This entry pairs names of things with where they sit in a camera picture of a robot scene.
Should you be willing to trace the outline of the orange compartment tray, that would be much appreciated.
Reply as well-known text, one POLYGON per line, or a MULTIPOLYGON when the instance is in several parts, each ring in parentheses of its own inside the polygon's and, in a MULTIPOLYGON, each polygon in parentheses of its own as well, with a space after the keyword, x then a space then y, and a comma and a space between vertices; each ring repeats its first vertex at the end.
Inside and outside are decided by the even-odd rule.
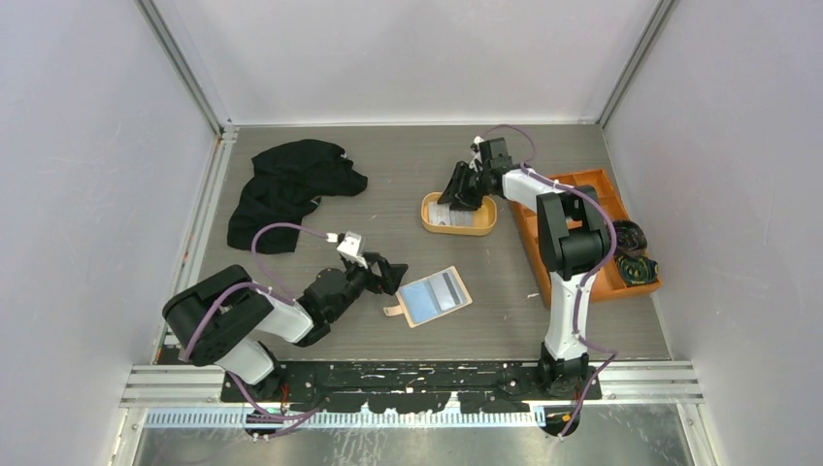
POLYGON ((558 186, 569 185, 601 206, 590 203, 563 189, 547 193, 543 183, 526 181, 535 186, 517 193, 510 201, 511 211, 546 307, 551 306, 553 284, 598 272, 586 283, 591 287, 592 302, 650 294, 663 281, 627 286, 618 273, 615 258, 616 234, 612 222, 629 219, 617 189, 604 169, 561 174, 553 178, 558 186))

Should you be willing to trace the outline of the yellow oval tray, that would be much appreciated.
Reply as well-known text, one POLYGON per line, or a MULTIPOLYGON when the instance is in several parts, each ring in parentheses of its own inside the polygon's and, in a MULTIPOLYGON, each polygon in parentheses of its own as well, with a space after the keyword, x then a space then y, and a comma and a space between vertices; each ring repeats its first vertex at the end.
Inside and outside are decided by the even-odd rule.
POLYGON ((439 204, 440 192, 431 192, 421 201, 420 218, 423 228, 431 233, 460 236, 485 236, 498 219, 495 201, 486 196, 475 211, 459 211, 439 204))

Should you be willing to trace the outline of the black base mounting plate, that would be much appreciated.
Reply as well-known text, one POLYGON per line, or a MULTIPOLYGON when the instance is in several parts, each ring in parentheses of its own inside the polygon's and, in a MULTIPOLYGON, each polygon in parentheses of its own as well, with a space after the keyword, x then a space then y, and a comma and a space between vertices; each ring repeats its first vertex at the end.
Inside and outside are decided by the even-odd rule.
POLYGON ((348 414, 439 413, 450 400, 462 414, 525 413, 533 402, 601 398, 589 379, 542 391, 534 361, 283 361, 273 378, 239 389, 225 378, 223 402, 285 402, 291 410, 319 407, 348 414))

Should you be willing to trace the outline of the credit card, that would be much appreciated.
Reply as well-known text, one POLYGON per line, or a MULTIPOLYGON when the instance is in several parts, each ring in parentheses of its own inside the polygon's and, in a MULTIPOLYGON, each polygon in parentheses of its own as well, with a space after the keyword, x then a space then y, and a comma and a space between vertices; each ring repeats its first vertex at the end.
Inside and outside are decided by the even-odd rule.
POLYGON ((473 227, 475 211, 453 210, 447 204, 430 202, 427 205, 428 221, 436 226, 473 227))

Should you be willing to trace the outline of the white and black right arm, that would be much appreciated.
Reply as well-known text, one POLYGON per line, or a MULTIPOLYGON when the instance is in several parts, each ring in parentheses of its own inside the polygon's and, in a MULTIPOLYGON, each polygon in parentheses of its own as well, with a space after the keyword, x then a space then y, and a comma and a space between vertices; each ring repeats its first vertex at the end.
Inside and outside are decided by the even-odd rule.
POLYGON ((475 211, 495 195, 535 214, 540 260, 551 281, 550 321, 536 379, 550 398, 589 379, 584 317, 598 271, 614 254, 613 225, 590 186, 575 188, 516 164, 503 138, 476 137, 471 161, 456 163, 439 204, 475 211))

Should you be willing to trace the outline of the aluminium front rail frame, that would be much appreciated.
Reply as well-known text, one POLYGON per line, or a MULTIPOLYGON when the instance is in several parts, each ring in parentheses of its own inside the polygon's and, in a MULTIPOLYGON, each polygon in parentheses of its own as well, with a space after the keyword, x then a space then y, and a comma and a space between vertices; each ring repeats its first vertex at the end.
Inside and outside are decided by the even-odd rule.
MULTIPOLYGON (((144 410, 145 428, 279 428, 246 402, 220 401, 227 386, 223 376, 217 367, 135 366, 119 406, 144 410)), ((585 401, 587 407, 674 405, 690 410, 705 401, 694 371, 683 362, 619 363, 602 372, 595 385, 601 396, 585 401)), ((302 425, 319 429, 544 427, 575 406, 563 400, 506 403, 499 396, 487 396, 484 403, 473 403, 469 398, 455 390, 440 396, 409 388, 389 392, 382 403, 362 391, 337 392, 302 425)))

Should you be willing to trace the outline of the black cloth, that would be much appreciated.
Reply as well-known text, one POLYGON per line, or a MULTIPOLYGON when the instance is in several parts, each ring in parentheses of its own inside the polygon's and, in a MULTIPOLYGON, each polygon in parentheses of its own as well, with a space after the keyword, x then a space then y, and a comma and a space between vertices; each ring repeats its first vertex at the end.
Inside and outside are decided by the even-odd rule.
POLYGON ((324 197, 356 196, 369 182, 354 169, 343 147, 317 139, 263 150, 251 163, 252 177, 228 222, 226 243, 235 250, 251 250, 263 227, 278 222, 300 225, 324 197))

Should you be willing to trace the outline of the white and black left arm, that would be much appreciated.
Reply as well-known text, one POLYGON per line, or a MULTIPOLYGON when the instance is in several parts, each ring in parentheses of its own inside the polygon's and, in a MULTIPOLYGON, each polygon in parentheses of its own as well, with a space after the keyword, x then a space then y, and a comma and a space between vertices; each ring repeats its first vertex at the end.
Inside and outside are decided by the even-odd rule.
POLYGON ((162 316, 178 338, 184 361, 216 365, 239 377, 261 401, 277 397, 283 376, 275 357, 251 338, 272 334, 297 347, 324 338, 366 291, 393 295, 409 267, 368 252, 366 263, 346 260, 341 269, 320 271, 296 301, 255 282, 240 265, 231 265, 173 296, 162 316))

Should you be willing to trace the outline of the green patterned rolled tie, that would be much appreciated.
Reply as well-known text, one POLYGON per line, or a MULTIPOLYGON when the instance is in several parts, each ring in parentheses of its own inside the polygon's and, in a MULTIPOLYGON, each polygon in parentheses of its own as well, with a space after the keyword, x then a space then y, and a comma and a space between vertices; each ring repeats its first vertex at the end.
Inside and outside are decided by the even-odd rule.
POLYGON ((658 280, 658 263, 644 255, 619 255, 615 258, 615 264, 627 286, 647 285, 658 280))

